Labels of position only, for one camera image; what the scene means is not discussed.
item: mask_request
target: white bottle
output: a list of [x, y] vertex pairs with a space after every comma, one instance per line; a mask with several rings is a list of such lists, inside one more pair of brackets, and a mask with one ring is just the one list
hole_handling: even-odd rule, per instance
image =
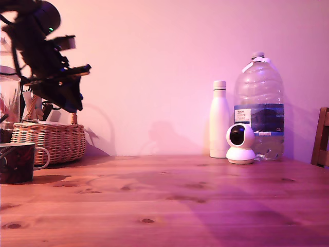
[[210, 157], [225, 158], [230, 148], [226, 132], [230, 128], [230, 114], [226, 99], [226, 82], [214, 81], [214, 96], [210, 107], [209, 140]]

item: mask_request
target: wooden chair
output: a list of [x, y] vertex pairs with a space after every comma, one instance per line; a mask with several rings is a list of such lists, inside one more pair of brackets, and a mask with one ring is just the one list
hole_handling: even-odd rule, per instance
[[314, 148], [311, 164], [316, 166], [329, 166], [329, 151], [327, 151], [329, 138], [329, 108], [320, 109], [317, 132], [315, 134]]

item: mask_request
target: mug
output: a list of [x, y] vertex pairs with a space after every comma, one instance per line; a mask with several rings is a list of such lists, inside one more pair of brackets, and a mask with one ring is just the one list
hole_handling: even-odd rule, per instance
[[[43, 150], [48, 159], [41, 167], [34, 166], [35, 152]], [[0, 184], [14, 184], [31, 181], [33, 171], [46, 168], [50, 162], [49, 151], [36, 147], [35, 143], [0, 144]]]

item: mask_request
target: bottle label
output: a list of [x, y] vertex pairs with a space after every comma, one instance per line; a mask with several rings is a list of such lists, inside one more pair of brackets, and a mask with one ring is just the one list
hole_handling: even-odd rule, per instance
[[283, 135], [283, 104], [235, 105], [234, 122], [251, 126], [255, 135]]

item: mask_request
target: white security camera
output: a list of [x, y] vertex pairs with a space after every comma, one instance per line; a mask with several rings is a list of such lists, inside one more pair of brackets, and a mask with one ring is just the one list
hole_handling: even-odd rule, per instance
[[249, 125], [237, 123], [226, 132], [226, 141], [231, 146], [226, 153], [229, 162], [235, 164], [251, 164], [255, 156], [250, 148], [255, 140], [255, 134]]

